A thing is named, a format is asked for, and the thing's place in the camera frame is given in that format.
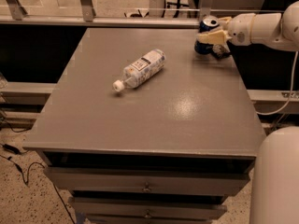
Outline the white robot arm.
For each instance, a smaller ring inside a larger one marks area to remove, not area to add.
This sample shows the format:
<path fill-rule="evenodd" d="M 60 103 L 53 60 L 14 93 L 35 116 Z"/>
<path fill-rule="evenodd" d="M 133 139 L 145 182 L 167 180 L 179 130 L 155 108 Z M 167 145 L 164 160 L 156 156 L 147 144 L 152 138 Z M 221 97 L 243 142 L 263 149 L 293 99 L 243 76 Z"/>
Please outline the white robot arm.
<path fill-rule="evenodd" d="M 235 17 L 206 16 L 200 44 L 236 46 L 263 44 L 271 49 L 299 51 L 299 5 L 283 13 L 243 13 Z M 299 127 L 269 134 L 259 147 L 252 180 L 249 224 L 299 224 Z"/>

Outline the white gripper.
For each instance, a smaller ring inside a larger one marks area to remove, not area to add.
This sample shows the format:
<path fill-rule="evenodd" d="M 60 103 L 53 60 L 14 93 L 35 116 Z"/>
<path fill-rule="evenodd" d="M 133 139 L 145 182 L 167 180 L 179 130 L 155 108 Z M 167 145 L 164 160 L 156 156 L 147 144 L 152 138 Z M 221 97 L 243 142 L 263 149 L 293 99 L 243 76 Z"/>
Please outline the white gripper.
<path fill-rule="evenodd" d="M 197 40 L 203 44 L 225 45 L 228 40 L 236 46 L 248 46 L 251 44 L 250 34 L 255 13 L 240 14 L 235 17 L 218 18 L 219 25 L 223 29 L 228 28 L 228 32 L 222 29 L 199 33 Z"/>

